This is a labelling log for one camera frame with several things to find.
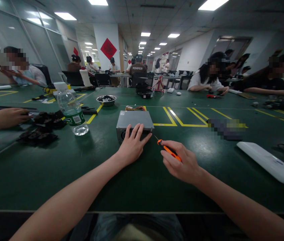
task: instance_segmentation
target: screwdriver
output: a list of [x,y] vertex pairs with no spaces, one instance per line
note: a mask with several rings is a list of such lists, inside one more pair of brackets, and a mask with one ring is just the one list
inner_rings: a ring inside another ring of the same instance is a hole
[[154,136],[154,137],[158,140],[158,145],[161,146],[163,150],[168,152],[171,156],[173,156],[178,161],[182,162],[181,158],[178,156],[178,154],[174,150],[172,150],[170,147],[167,147],[167,146],[162,144],[163,140],[159,140],[156,136]]

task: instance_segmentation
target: wire bundle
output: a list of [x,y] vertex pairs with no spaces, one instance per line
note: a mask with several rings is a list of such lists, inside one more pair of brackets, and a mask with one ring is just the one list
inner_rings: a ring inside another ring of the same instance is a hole
[[138,107],[136,107],[136,108],[133,108],[133,107],[128,106],[128,105],[125,107],[125,110],[126,110],[126,111],[128,111],[128,110],[142,110],[142,111],[146,111],[143,106],[138,106]]

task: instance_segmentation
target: gray device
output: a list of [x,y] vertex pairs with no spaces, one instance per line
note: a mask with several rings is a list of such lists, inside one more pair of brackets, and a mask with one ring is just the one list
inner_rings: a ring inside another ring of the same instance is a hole
[[118,141],[121,144],[125,137],[126,128],[131,124],[130,135],[133,128],[138,124],[143,124],[143,133],[141,135],[141,140],[144,139],[150,132],[154,130],[154,125],[148,111],[121,111],[116,124],[116,134],[118,136]]

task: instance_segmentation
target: metal bowl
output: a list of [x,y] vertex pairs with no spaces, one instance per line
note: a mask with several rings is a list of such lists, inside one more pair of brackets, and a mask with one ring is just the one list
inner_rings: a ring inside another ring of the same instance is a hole
[[102,95],[100,97],[97,97],[96,100],[97,102],[100,102],[100,104],[103,104],[103,106],[113,106],[115,104],[115,100],[116,100],[116,97],[114,95],[108,95],[111,97],[112,101],[109,101],[109,102],[103,102],[103,97],[105,95]]

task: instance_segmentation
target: bottle label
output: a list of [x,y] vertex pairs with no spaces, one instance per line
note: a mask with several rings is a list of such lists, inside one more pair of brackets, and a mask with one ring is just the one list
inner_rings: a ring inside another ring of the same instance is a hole
[[67,120],[70,126],[79,126],[85,122],[82,111],[75,115],[65,115],[65,120]]

